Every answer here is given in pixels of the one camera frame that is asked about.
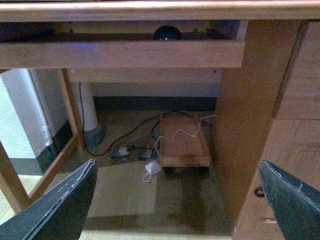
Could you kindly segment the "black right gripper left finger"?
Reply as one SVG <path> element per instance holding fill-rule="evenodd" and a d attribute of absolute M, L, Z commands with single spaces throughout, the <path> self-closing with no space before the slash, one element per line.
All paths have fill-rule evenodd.
<path fill-rule="evenodd" d="M 2 240 L 78 240 L 92 204 L 98 167 L 89 159 L 0 226 Z"/>

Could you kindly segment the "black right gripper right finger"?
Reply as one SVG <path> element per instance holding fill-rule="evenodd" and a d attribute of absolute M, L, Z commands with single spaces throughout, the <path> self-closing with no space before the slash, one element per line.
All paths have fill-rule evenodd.
<path fill-rule="evenodd" d="M 320 192 L 271 161 L 258 166 L 266 200 L 286 240 L 320 238 Z"/>

